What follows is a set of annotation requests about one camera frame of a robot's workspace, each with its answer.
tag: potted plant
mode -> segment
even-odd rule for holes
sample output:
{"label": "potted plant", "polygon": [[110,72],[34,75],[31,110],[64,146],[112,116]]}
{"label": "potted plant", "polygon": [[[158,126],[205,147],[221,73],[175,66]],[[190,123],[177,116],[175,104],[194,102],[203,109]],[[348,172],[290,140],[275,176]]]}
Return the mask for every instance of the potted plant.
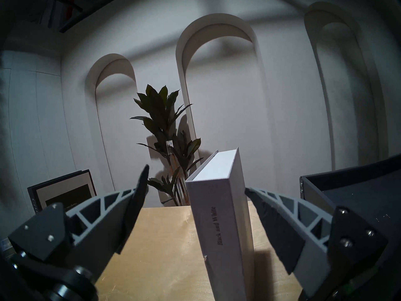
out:
{"label": "potted plant", "polygon": [[138,144],[160,153],[167,160],[170,168],[171,179],[167,174],[166,178],[162,177],[161,180],[150,178],[148,184],[170,196],[170,199],[163,203],[173,200],[176,206],[182,206],[190,205],[185,182],[182,179],[188,178],[191,168],[202,158],[193,161],[194,154],[201,144],[200,138],[188,140],[184,131],[177,133],[174,128],[175,121],[191,105],[184,108],[182,105],[175,112],[174,104],[178,92],[179,90],[168,94],[166,86],[157,92],[148,84],[146,94],[138,93],[139,100],[134,100],[141,109],[149,114],[149,117],[134,116],[131,119],[141,120],[146,129],[157,139],[157,142],[153,144],[154,147],[143,143]]}

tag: picture frame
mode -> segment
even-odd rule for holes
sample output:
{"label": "picture frame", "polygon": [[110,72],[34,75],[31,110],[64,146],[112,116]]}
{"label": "picture frame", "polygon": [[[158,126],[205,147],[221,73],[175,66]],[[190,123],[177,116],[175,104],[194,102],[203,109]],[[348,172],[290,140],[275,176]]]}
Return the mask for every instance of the picture frame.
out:
{"label": "picture frame", "polygon": [[35,213],[57,202],[63,203],[64,210],[68,211],[83,201],[96,196],[89,169],[75,171],[27,189]]}

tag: table surface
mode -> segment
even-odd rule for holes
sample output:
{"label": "table surface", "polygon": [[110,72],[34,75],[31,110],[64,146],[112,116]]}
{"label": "table surface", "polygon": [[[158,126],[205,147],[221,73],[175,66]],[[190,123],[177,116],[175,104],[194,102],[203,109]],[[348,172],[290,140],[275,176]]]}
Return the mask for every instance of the table surface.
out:
{"label": "table surface", "polygon": [[[252,202],[255,299],[298,300],[301,286],[274,252]],[[96,282],[99,301],[214,300],[190,206],[143,208],[121,255]]]}

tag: arched alcove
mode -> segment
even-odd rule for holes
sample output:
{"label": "arched alcove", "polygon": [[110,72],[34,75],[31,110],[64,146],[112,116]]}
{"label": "arched alcove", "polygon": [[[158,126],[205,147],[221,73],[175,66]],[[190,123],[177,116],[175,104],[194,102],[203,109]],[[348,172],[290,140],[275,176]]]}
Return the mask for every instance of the arched alcove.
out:
{"label": "arched alcove", "polygon": [[[150,164],[149,151],[136,143],[149,132],[132,116],[146,116],[134,103],[138,98],[135,73],[128,59],[119,54],[103,56],[85,80],[85,104],[90,139],[96,159],[96,173],[103,192],[132,188],[142,168]],[[150,188],[144,207],[160,207],[158,192]]]}
{"label": "arched alcove", "polygon": [[132,99],[136,92],[135,75],[127,59],[109,63],[97,80],[97,113],[115,190],[132,186],[133,179],[141,172],[138,166],[147,163],[137,155],[142,149],[134,142],[142,132],[141,127],[129,120],[136,109]]}
{"label": "arched alcove", "polygon": [[305,14],[328,117],[332,169],[388,156],[384,99],[375,63],[357,23],[317,2]]}
{"label": "arched alcove", "polygon": [[100,129],[99,116],[97,113],[96,105],[96,85],[98,84],[99,77],[102,71],[113,61],[126,58],[119,54],[108,54],[98,59],[89,70],[85,79],[85,106],[88,116],[88,123],[90,129],[90,139],[95,153],[97,170],[95,171],[101,179],[103,190],[97,189],[100,192],[113,192],[114,185],[110,173],[109,164],[103,144],[102,131]]}
{"label": "arched alcove", "polygon": [[182,33],[176,59],[191,138],[212,153],[239,146],[247,185],[276,187],[263,65],[255,33],[228,14],[210,14]]}

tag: white book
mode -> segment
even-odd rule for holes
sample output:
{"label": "white book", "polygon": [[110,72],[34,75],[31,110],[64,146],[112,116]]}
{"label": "white book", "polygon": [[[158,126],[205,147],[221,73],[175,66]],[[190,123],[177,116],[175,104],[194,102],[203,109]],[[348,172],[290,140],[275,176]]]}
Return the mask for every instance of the white book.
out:
{"label": "white book", "polygon": [[253,239],[239,150],[213,153],[186,187],[215,300],[252,301]]}

